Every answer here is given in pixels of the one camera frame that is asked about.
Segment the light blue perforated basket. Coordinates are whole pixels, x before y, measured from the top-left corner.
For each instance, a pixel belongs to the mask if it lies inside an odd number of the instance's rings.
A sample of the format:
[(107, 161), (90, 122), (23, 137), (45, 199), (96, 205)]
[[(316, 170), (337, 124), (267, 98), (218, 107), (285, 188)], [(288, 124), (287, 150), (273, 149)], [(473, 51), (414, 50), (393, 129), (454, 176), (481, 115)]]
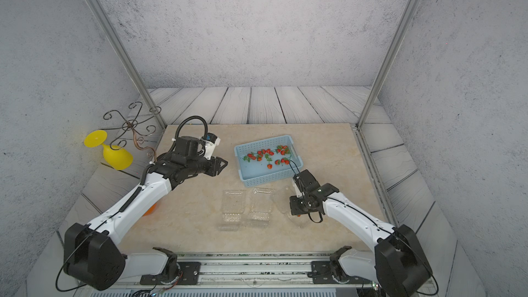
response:
[(235, 158), (239, 177), (248, 188), (292, 178), (303, 167), (303, 159), (289, 135), (237, 145)]

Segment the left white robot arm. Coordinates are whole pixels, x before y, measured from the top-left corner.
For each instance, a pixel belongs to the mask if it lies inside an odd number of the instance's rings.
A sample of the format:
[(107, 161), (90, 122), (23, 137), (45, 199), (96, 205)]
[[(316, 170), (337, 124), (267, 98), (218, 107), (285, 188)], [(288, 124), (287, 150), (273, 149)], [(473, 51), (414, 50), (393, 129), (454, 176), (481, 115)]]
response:
[(126, 255), (118, 246), (132, 226), (180, 184), (200, 174), (215, 177), (227, 167), (227, 161), (213, 155), (219, 143), (213, 133), (176, 137), (169, 151), (144, 169), (132, 191), (87, 224), (67, 229), (59, 272), (99, 291), (134, 276), (154, 285), (176, 283), (182, 275), (176, 253), (154, 247), (150, 253)]

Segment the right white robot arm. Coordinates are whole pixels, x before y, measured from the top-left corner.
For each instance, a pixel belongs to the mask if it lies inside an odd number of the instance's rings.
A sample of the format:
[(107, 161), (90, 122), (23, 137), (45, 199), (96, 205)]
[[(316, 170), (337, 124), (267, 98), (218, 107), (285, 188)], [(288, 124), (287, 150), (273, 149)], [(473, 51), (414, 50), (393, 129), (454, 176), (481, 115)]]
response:
[(343, 246), (329, 257), (328, 276), (339, 284), (361, 278), (378, 284), (387, 296), (412, 296), (428, 280), (434, 280), (415, 231), (407, 225), (395, 227), (367, 213), (332, 184), (319, 184), (308, 171), (293, 175), (296, 191), (290, 197), (294, 216), (318, 213), (330, 217), (360, 238), (368, 251)]

